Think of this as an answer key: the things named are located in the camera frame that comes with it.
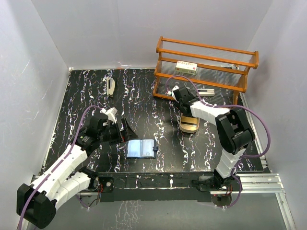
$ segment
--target box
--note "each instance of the box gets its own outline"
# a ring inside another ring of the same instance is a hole
[[[180,73],[189,73],[195,74],[197,70],[197,64],[186,62],[186,61],[177,61],[176,71]]]

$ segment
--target wooden rack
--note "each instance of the wooden rack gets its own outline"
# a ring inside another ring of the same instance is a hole
[[[159,59],[155,68],[157,77],[153,96],[172,99],[172,97],[158,93],[157,89],[162,78],[182,75],[190,78],[193,83],[219,87],[234,92],[234,104],[237,104],[239,92],[247,89],[247,76],[250,68],[256,69],[259,63],[258,51],[231,49],[211,46],[194,42],[185,42],[160,37],[156,52]],[[176,72],[177,61],[197,63],[195,74]],[[239,69],[228,69],[225,65],[235,65]],[[174,79],[187,81],[184,78]]]

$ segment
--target black marble table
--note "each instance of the black marble table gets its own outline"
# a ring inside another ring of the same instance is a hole
[[[216,127],[201,120],[195,134],[179,130],[180,113],[169,100],[154,98],[154,69],[75,70],[70,74],[52,143],[42,171],[48,169],[64,152],[74,137],[83,111],[90,105],[105,109],[116,107],[117,119],[125,117],[141,139],[157,140],[156,159],[126,159],[125,144],[103,143],[82,164],[100,173],[187,173],[211,172],[217,166],[222,148]],[[118,80],[114,96],[106,95],[106,78]],[[208,102],[231,104],[232,92],[216,91]],[[86,116],[97,113],[96,109]],[[257,154],[253,143],[247,154]],[[263,171],[259,159],[243,160],[239,171]]]

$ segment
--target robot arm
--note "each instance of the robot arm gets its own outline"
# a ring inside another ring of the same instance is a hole
[[[122,119],[124,129],[119,130],[115,118],[116,112],[115,108],[108,111],[103,109],[99,115],[92,116],[90,124],[76,134],[77,140],[72,149],[69,144],[65,152],[43,175],[30,185],[23,184],[19,187],[18,215],[21,215],[30,194],[39,188],[27,206],[24,218],[43,229],[52,221],[61,205],[78,192],[94,188],[94,180],[98,174],[86,167],[81,168],[72,177],[69,176],[100,146],[101,142],[109,142],[111,145],[138,138],[124,118]]]
[[[240,160],[249,143],[255,139],[255,134],[247,120],[243,109],[214,108],[207,106],[193,96],[186,87],[175,86],[172,97],[175,106],[184,116],[198,117],[217,127],[219,140],[223,147],[219,164],[214,170],[215,185],[228,185],[233,179],[235,165]]]

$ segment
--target white wall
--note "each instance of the white wall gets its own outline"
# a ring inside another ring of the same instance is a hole
[[[269,125],[269,167],[279,173],[298,230],[306,229],[307,141],[307,2],[275,0],[249,49],[260,64],[251,71],[246,92],[249,106]],[[257,122],[261,141],[266,136]]]
[[[16,229],[16,192],[41,169],[68,68],[31,0],[0,0],[0,229]]]
[[[247,49],[272,0],[32,0],[75,69],[155,67],[159,37]]]

